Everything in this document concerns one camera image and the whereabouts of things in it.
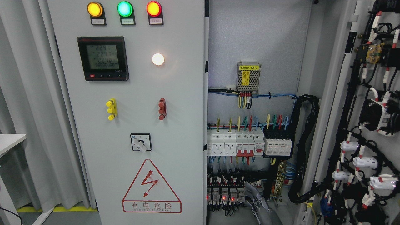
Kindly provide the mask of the grey robotic left hand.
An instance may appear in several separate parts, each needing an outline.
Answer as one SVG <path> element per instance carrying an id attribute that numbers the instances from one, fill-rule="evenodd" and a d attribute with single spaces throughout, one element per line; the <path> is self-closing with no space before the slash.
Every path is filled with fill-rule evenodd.
<path id="1" fill-rule="evenodd" d="M 250 201 L 247 201 L 247 204 L 250 205 L 251 211 L 259 225 L 283 224 L 277 212 L 269 206 L 256 187 L 248 182 L 244 183 L 244 187 L 246 195 L 250 198 Z"/>

